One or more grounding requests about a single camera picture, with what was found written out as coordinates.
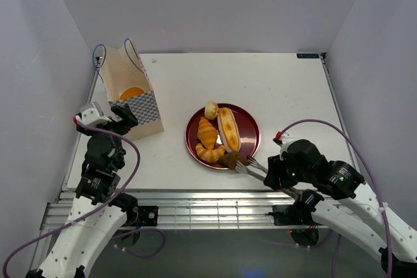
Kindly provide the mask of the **orange frosted ring donut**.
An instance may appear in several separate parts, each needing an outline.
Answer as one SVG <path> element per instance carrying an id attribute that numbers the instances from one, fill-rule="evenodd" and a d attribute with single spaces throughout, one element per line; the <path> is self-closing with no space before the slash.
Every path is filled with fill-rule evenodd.
<path id="1" fill-rule="evenodd" d="M 139 87 L 131 87 L 129 89 L 126 89 L 121 95 L 120 95 L 120 100 L 126 100 L 135 96 L 139 96 L 141 94 L 143 94 L 144 91 L 143 89 L 139 88 Z"/>

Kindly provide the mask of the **blue checkered paper bag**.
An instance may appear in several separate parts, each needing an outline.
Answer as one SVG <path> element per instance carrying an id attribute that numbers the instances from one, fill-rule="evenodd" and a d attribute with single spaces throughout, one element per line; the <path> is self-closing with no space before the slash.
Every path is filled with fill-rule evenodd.
<path id="1" fill-rule="evenodd" d="M 99 44 L 93 55 L 102 50 L 96 71 L 104 84 L 110 107 L 127 104 L 138 125 L 126 135 L 142 139 L 164 131 L 154 89 L 133 40 L 127 38 L 120 48 Z"/>

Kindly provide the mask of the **brown chocolate pastry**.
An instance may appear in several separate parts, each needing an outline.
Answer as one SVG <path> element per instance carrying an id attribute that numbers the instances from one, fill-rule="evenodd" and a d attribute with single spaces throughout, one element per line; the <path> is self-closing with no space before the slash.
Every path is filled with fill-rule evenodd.
<path id="1" fill-rule="evenodd" d="M 250 164 L 246 157 L 244 157 L 242 154 L 236 151 L 232 151 L 223 155 L 218 160 L 218 163 L 229 169 L 235 169 L 238 161 L 244 164 L 245 166 L 248 166 Z"/>

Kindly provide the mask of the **long toasted bread roll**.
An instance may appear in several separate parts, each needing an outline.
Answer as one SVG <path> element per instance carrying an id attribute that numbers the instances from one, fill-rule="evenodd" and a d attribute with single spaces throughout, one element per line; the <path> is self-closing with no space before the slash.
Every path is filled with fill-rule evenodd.
<path id="1" fill-rule="evenodd" d="M 223 107 L 218 111 L 218 130 L 221 141 L 227 152 L 238 152 L 241 148 L 240 134 L 235 116 L 230 108 Z"/>

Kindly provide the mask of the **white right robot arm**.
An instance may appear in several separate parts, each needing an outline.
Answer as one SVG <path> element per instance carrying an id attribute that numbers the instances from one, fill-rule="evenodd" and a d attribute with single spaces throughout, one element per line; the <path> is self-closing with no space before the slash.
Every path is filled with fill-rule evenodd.
<path id="1" fill-rule="evenodd" d="M 416 276 L 416 230 L 379 198 L 344 161 L 328 161 L 306 139 L 276 139 L 263 184 L 288 192 L 295 218 L 325 225 L 381 262 L 390 277 Z"/>

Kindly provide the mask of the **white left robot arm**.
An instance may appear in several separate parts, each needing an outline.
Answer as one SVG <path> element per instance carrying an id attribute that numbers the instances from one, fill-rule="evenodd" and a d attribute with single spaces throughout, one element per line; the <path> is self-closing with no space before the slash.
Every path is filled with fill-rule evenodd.
<path id="1" fill-rule="evenodd" d="M 28 277 L 87 277 L 96 259 L 112 235 L 122 225 L 137 221 L 137 201 L 117 193 L 121 178 L 117 171 L 125 166 L 122 137 L 138 125 L 128 104 L 115 105 L 111 111 L 119 117 L 106 117 L 92 102 L 74 117 L 78 132 L 89 137 L 81 166 L 67 227 L 45 260 Z"/>

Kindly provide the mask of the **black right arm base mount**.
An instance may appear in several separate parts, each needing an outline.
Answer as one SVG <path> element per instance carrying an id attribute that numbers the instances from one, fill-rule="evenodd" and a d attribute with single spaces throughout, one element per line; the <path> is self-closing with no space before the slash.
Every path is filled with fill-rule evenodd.
<path id="1" fill-rule="evenodd" d="M 294 203 L 285 208 L 275 205 L 267 215 L 273 217 L 275 225 L 311 226 L 315 223 L 311 213 L 312 211 L 308 206 L 302 203 Z"/>

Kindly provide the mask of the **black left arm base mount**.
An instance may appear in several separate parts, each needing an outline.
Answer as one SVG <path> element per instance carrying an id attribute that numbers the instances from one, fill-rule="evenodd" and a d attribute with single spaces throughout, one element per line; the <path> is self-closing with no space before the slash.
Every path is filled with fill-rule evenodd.
<path id="1" fill-rule="evenodd" d="M 158 206 L 136 206 L 133 209 L 132 222 L 135 227 L 154 227 L 158 224 Z"/>

